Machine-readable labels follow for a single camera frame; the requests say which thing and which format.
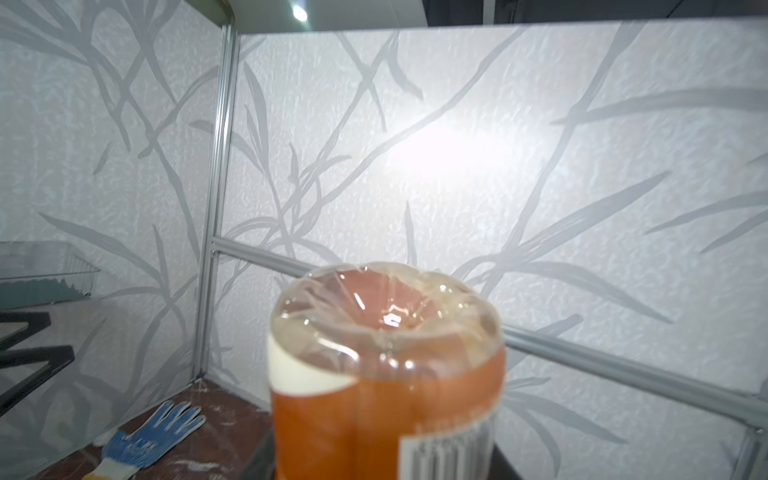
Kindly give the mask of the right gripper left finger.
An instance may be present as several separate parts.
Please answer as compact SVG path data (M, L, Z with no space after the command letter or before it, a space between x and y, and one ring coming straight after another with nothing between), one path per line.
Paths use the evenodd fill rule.
M276 445L274 430L270 429L245 463L239 480L275 480Z

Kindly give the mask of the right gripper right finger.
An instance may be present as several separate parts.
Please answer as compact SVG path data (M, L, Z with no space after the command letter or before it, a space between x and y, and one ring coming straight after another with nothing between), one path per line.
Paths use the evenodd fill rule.
M491 455L490 480L521 480L520 475L498 446L493 448Z

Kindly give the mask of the Nescafe bottle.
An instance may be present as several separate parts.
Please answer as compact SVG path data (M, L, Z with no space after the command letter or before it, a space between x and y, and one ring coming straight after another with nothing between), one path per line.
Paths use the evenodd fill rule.
M280 479L484 479L501 319L450 276L388 262L308 273L267 337Z

